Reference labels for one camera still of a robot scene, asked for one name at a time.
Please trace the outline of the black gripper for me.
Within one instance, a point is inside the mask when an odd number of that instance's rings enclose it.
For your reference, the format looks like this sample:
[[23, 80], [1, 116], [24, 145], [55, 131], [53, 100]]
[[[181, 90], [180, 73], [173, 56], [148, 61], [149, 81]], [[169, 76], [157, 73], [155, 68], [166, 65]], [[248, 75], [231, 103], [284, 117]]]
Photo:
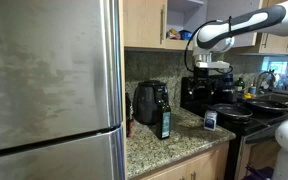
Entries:
[[196, 62], [194, 66], [194, 77], [207, 78], [210, 69], [227, 69], [229, 66], [230, 64], [224, 61]]

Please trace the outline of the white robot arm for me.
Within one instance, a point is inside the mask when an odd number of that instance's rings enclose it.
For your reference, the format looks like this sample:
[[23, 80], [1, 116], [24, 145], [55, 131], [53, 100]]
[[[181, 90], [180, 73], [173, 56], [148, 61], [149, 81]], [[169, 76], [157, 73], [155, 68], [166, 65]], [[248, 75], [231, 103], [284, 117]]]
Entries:
[[[213, 62], [211, 54], [228, 51], [235, 36], [249, 32], [288, 36], [288, 0], [225, 21], [208, 21], [198, 27], [192, 35], [195, 66], [202, 69], [228, 68], [226, 62]], [[288, 180], [288, 119], [276, 129], [275, 139], [281, 149], [271, 180]]]

